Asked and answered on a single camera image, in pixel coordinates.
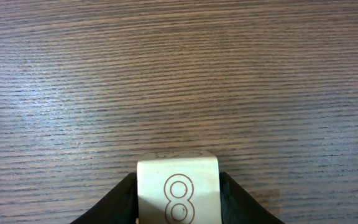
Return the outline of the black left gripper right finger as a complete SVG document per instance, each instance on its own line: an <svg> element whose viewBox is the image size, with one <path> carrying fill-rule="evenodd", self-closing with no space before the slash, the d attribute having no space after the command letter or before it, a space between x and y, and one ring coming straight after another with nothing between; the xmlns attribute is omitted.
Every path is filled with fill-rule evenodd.
<svg viewBox="0 0 358 224"><path fill-rule="evenodd" d="M223 224L284 224L246 192L229 174L219 174Z"/></svg>

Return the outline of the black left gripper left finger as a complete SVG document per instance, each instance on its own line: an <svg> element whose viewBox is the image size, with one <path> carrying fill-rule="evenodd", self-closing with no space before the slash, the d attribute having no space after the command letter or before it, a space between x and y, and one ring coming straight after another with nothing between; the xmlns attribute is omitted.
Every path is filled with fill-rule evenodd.
<svg viewBox="0 0 358 224"><path fill-rule="evenodd" d="M133 172L70 224L136 224L138 217L137 174Z"/></svg>

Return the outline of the wooden block with figure eight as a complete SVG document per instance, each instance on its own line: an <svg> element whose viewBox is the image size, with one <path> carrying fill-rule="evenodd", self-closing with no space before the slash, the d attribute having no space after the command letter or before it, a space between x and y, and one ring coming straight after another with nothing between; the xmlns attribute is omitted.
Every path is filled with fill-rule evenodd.
<svg viewBox="0 0 358 224"><path fill-rule="evenodd" d="M218 224L219 165L208 151L156 152L137 163L140 224Z"/></svg>

